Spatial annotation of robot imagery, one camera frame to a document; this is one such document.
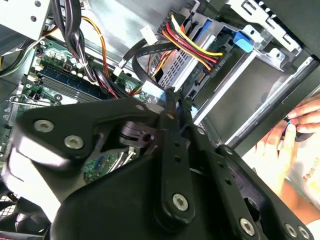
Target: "fan blade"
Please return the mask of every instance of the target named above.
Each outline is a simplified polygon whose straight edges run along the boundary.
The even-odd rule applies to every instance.
[[[15,232],[15,223],[18,213],[12,213],[0,220],[0,231]]]
[[[16,203],[15,210],[18,213],[27,215],[29,217],[42,212],[41,207],[23,197],[19,198],[18,202]]]
[[[15,205],[15,202],[12,201],[0,201],[0,211],[5,210],[7,207]]]

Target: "red wire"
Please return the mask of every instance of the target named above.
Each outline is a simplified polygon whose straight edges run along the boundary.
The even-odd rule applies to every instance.
[[[211,57],[208,57],[208,56],[206,56],[206,55],[203,55],[202,53],[194,50],[191,46],[189,46],[189,45],[188,45],[187,43],[185,43],[182,39],[180,39],[178,36],[176,36],[176,35],[171,31],[168,22],[166,23],[166,30],[168,31],[168,33],[169,33],[175,40],[177,40],[177,41],[178,41],[181,45],[183,45],[184,47],[187,47],[188,49],[192,50],[195,54],[201,56],[201,57],[204,58],[204,59],[207,59],[207,60],[213,62],[214,64],[217,63],[217,60],[215,60],[215,59],[213,59],[213,58],[211,58]]]
[[[107,89],[114,97],[116,97],[116,94],[114,93],[114,91],[112,91],[110,88],[108,88],[108,86],[103,82],[100,81],[100,83],[102,84],[102,86]]]

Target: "black plastic arm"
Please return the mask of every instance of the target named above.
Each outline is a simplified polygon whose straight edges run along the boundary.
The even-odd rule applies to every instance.
[[[235,151],[213,148],[192,124],[190,110],[189,102],[177,105],[169,89],[165,109],[156,115],[132,99],[23,113],[12,148],[46,168],[43,178],[61,180],[63,173],[65,181],[90,156],[126,144],[144,153],[69,195],[50,239],[304,240],[303,229],[313,240]],[[39,130],[39,120],[53,128],[44,124]],[[66,144],[68,136],[83,144],[78,138]]]

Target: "capacitor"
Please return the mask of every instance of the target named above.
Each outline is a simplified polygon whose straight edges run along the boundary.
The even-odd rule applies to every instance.
[[[77,75],[77,73],[78,73],[78,68],[72,68],[72,70],[70,71],[70,73],[72,74],[72,75]]]
[[[82,68],[83,68],[83,66],[82,66],[82,64],[81,64],[80,62],[77,62],[75,66],[76,66],[78,69],[82,69]]]
[[[84,77],[84,71],[79,71],[78,72],[78,74],[77,74],[77,76],[79,77],[79,78],[83,78]]]
[[[70,62],[71,62],[72,64],[75,64],[75,63],[77,62],[77,59],[75,59],[74,57],[72,57],[72,58],[70,59]]]

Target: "screw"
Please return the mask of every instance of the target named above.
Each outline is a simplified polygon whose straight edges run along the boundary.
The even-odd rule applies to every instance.
[[[174,119],[175,119],[175,117],[174,117],[174,116],[172,116],[170,113],[166,113],[165,115],[166,115],[168,118],[172,119],[172,120],[174,120]]]
[[[49,133],[55,128],[55,125],[48,120],[38,120],[33,126],[35,130],[42,133]]]
[[[296,238],[298,236],[296,230],[290,224],[286,223],[284,226],[288,233],[291,235],[291,237]]]
[[[172,201],[173,201],[173,204],[176,206],[176,208],[179,209],[180,211],[185,212],[188,210],[189,204],[187,199],[183,195],[179,193],[174,194],[172,197]]]
[[[64,144],[70,149],[81,149],[84,141],[79,136],[70,135],[64,139]]]
[[[199,132],[200,134],[202,134],[202,135],[205,135],[205,134],[206,134],[205,131],[204,131],[202,128],[200,128],[200,127],[198,127],[198,132]]]
[[[234,154],[228,147],[225,147],[224,150],[226,151],[227,154]]]
[[[247,219],[241,218],[240,225],[246,234],[248,234],[251,237],[255,235],[255,228],[254,226],[252,226],[251,222],[249,222]]]
[[[300,233],[302,234],[302,236],[305,239],[309,239],[310,238],[309,233],[302,226],[298,226],[298,229],[299,229]]]
[[[135,107],[141,111],[145,110],[145,108],[141,105],[135,105]]]

